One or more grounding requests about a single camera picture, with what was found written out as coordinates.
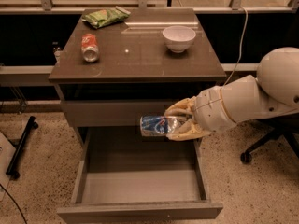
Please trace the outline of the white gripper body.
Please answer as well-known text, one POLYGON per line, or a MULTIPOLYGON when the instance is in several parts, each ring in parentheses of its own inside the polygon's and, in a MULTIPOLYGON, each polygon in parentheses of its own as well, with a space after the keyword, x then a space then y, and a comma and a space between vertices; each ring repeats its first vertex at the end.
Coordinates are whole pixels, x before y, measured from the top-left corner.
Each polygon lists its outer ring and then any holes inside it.
POLYGON ((213 133, 223 132, 236 126, 225 110, 220 86, 201 91, 195 97, 192 112, 194 120, 203 129, 213 133))

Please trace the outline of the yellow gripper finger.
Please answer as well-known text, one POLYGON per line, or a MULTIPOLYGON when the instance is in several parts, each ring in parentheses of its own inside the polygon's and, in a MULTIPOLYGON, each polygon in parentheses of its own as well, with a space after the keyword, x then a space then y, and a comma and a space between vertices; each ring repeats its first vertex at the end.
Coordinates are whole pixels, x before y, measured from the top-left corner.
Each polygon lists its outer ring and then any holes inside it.
POLYGON ((211 131, 205 130, 198 123, 195 123, 189 119, 178 129, 168 133, 166 137, 172 141, 186 141, 202 138, 209 134, 211 134, 211 131))
POLYGON ((185 98, 183 100, 180 100, 170 107, 168 107, 164 111, 165 116, 180 116, 180 115, 186 115, 186 116, 192 116, 193 115, 193 105, 195 102, 195 97, 192 98, 185 98))

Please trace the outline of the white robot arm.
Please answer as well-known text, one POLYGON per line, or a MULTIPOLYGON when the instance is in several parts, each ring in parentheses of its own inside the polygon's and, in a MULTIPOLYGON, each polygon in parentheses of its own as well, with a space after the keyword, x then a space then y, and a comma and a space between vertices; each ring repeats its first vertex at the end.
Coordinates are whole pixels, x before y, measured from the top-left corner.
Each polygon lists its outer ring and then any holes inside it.
POLYGON ((167 116, 187 121, 166 137, 192 140, 234 128, 250 119, 270 119, 299 112, 299 49, 281 48, 266 54, 256 75, 201 91, 166 109, 167 116))

